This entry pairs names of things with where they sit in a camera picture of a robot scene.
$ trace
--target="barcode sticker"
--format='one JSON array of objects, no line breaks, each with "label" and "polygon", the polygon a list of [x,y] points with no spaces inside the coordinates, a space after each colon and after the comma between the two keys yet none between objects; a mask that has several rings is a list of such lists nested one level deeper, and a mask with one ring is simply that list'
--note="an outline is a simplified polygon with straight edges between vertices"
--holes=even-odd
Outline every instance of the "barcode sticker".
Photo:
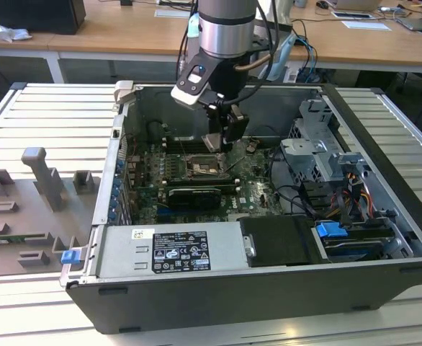
[{"label": "barcode sticker", "polygon": [[155,229],[133,229],[132,239],[152,239]]}]

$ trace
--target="laptop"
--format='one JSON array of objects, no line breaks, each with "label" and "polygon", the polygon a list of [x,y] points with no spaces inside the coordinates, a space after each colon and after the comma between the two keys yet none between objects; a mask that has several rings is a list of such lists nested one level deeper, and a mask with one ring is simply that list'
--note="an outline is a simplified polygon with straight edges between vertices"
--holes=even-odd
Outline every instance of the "laptop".
[{"label": "laptop", "polygon": [[353,9],[355,11],[374,11],[382,0],[327,0],[334,9]]},{"label": "laptop", "polygon": [[412,31],[421,31],[422,30],[422,19],[416,18],[395,18],[397,22],[401,25],[407,27]]}]

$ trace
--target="motherboard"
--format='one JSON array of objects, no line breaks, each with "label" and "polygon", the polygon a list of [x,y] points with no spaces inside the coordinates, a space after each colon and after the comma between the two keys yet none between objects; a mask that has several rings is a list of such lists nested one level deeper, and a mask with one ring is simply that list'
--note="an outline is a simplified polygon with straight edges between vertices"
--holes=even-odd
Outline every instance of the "motherboard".
[{"label": "motherboard", "polygon": [[127,158],[136,224],[237,221],[283,214],[269,181],[273,150],[240,141],[209,154],[193,143],[139,144]]}]

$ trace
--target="wooden desk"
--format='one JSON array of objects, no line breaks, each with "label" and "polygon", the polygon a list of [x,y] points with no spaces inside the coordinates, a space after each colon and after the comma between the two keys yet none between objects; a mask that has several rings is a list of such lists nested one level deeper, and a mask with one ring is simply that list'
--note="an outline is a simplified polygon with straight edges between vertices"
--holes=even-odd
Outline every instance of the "wooden desk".
[{"label": "wooden desk", "polygon": [[[398,1],[382,3],[395,6]],[[0,56],[45,58],[57,83],[66,80],[59,64],[62,58],[176,60],[186,19],[154,17],[156,6],[153,4],[120,6],[118,1],[85,0],[85,7],[86,20],[77,35],[32,33],[34,37],[28,41],[11,44],[0,41]],[[315,0],[308,0],[305,9],[293,7],[291,18],[323,20],[305,21],[309,41],[318,51],[317,67],[422,72],[422,34],[411,32],[396,22],[382,21],[392,30],[390,32],[348,29],[341,21],[324,21],[336,18],[317,8]],[[302,34],[299,22],[295,23],[295,29]],[[303,47],[294,47],[289,64],[297,68],[306,57]]]},{"label": "wooden desk", "polygon": [[[396,6],[400,1],[384,0],[383,6]],[[337,19],[330,13],[315,6],[315,1],[309,0],[305,9],[293,7],[291,18],[296,19]],[[356,67],[386,66],[393,71],[407,71],[422,68],[422,34],[412,32],[392,20],[382,20],[392,31],[357,30],[347,28],[341,21],[309,22],[304,21],[310,43],[318,51],[318,67],[329,67],[344,64],[352,69],[372,69]],[[295,22],[295,29],[303,35],[300,22]],[[305,50],[296,47],[292,52],[292,60],[300,58]]]},{"label": "wooden desk", "polygon": [[85,8],[78,34],[54,35],[50,50],[176,55],[187,25],[187,19],[154,17],[153,4],[85,0]]}]

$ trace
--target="warning label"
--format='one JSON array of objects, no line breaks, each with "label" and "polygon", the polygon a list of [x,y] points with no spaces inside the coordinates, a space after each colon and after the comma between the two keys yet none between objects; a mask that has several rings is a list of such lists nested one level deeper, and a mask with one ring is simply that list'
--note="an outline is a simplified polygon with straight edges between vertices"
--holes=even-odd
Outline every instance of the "warning label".
[{"label": "warning label", "polygon": [[155,274],[211,270],[206,232],[155,233],[152,253]]}]

